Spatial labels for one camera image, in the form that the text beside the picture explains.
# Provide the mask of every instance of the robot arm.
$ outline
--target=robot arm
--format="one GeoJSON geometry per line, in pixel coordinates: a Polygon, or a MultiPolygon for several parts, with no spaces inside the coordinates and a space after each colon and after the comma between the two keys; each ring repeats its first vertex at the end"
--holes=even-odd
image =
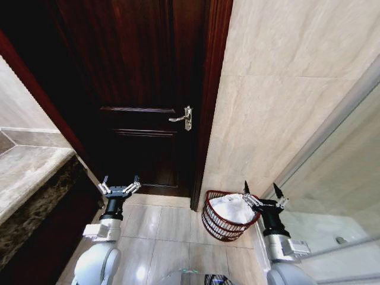
{"type": "Polygon", "coordinates": [[[141,184],[135,176],[128,186],[108,187],[107,179],[108,176],[98,185],[108,199],[106,211],[100,216],[100,223],[88,224],[83,231],[83,236],[98,243],[79,257],[72,285],[111,285],[119,267],[121,253],[116,246],[121,234],[122,206],[141,184]]]}

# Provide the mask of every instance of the laundry basket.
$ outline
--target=laundry basket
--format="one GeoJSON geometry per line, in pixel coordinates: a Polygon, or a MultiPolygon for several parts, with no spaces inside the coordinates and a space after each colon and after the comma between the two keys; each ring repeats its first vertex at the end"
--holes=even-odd
{"type": "Polygon", "coordinates": [[[234,194],[232,192],[222,192],[209,190],[206,192],[206,201],[202,212],[202,222],[206,230],[214,238],[223,242],[232,242],[236,240],[243,232],[254,224],[259,218],[260,213],[255,212],[255,216],[249,223],[239,224],[233,223],[220,217],[210,204],[210,200],[213,198],[222,197],[225,195],[234,194]]]}

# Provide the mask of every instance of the white towel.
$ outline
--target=white towel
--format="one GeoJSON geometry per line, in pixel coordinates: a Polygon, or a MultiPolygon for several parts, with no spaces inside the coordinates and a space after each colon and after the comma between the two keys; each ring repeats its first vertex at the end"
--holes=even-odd
{"type": "Polygon", "coordinates": [[[255,212],[243,200],[242,194],[230,194],[210,200],[215,212],[233,223],[246,224],[252,221],[255,212]]]}

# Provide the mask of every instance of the door handle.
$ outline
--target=door handle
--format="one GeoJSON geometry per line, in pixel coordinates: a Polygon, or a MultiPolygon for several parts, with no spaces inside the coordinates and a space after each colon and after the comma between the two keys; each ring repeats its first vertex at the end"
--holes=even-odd
{"type": "Polygon", "coordinates": [[[185,130],[190,131],[191,130],[191,113],[192,113],[192,108],[190,106],[187,106],[185,108],[185,116],[179,117],[179,118],[169,118],[170,122],[178,122],[185,120],[185,130]]]}

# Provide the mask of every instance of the metal bar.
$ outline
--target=metal bar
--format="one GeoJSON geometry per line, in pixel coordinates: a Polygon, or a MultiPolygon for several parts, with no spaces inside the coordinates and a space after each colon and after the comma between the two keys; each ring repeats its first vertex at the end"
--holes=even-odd
{"type": "Polygon", "coordinates": [[[374,281],[374,280],[380,280],[380,273],[321,280],[321,281],[317,281],[316,283],[317,284],[335,284],[335,283],[343,283],[343,282],[374,281]]]}
{"type": "Polygon", "coordinates": [[[380,235],[365,237],[363,239],[354,240],[353,242],[347,242],[347,243],[344,243],[344,244],[337,246],[335,248],[328,248],[328,249],[324,249],[322,251],[317,251],[317,252],[311,253],[307,256],[301,257],[300,259],[304,260],[304,259],[309,259],[309,258],[313,258],[313,257],[318,257],[318,256],[323,255],[323,254],[329,254],[330,252],[341,251],[341,250],[346,249],[346,248],[364,245],[364,244],[370,243],[370,242],[376,242],[377,240],[380,240],[380,235]]]}

